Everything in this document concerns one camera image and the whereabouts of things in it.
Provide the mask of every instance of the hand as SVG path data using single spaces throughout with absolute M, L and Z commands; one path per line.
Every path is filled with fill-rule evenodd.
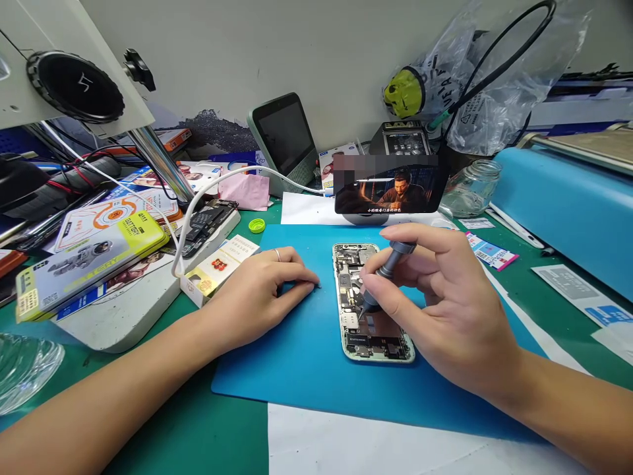
M 216 295 L 200 310 L 197 331 L 214 342 L 214 356 L 251 343 L 278 325 L 313 291 L 319 280 L 293 247 L 264 251 L 242 262 Z M 284 282 L 293 288 L 278 296 Z
M 394 281 L 374 275 L 391 248 L 361 271 L 365 288 L 449 381 L 486 399 L 508 397 L 522 373 L 523 350 L 510 330 L 497 293 L 466 236 L 423 224 L 400 224 L 380 233 L 390 241 L 417 242 L 394 271 Z M 418 308 L 398 287 L 424 292 Z

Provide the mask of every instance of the microscope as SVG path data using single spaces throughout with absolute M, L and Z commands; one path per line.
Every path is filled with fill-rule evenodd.
M 194 194 L 151 128 L 154 118 L 134 82 L 149 91 L 156 89 L 151 71 L 135 50 L 127 50 L 123 64 L 116 59 L 79 0 L 3 2 L 0 129 L 66 115 L 102 139 L 127 133 L 185 207 Z M 185 261 L 186 270 L 219 247 L 238 222 L 234 210 L 196 255 Z M 178 280 L 169 268 L 155 270 L 104 297 L 99 305 L 51 321 L 94 350 L 125 351 L 179 294 Z

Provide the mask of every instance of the blue silicone mat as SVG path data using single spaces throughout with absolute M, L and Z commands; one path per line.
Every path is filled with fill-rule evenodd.
M 355 226 L 266 227 L 262 249 L 294 246 L 321 279 L 275 329 L 222 357 L 214 393 L 300 408 L 445 429 L 501 439 L 543 441 L 483 399 L 453 385 L 417 353 L 410 365 L 357 363 L 345 357 L 334 285 L 332 246 L 388 242 L 381 228 Z M 405 293 L 419 306 L 417 290 Z M 519 345 L 544 356 L 514 312 L 504 303 Z

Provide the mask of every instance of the black adjustment wheel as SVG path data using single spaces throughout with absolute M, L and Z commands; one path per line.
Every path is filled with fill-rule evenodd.
M 34 53 L 26 74 L 38 94 L 61 113 L 88 123 L 109 123 L 123 115 L 125 103 L 105 71 L 63 51 Z
M 125 51 L 125 55 L 123 56 L 125 57 L 123 64 L 130 72 L 132 80 L 140 82 L 150 92 L 155 91 L 156 83 L 154 82 L 154 75 L 140 54 L 138 54 L 135 49 L 129 48 Z

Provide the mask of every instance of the precision screwdriver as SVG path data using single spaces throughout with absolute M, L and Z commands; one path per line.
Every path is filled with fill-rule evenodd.
M 399 241 L 391 241 L 389 246 L 393 249 L 389 257 L 387 258 L 387 262 L 382 265 L 377 271 L 376 275 L 381 277 L 385 277 L 389 280 L 394 279 L 394 269 L 396 265 L 402 259 L 402 256 L 411 254 L 415 250 L 415 246 L 417 243 L 415 242 L 399 242 Z M 358 316 L 358 320 L 362 320 L 366 313 L 376 313 L 377 311 L 382 310 L 380 304 L 374 299 L 374 297 L 365 289 L 365 293 L 363 294 L 363 309 L 361 310 L 360 315 Z

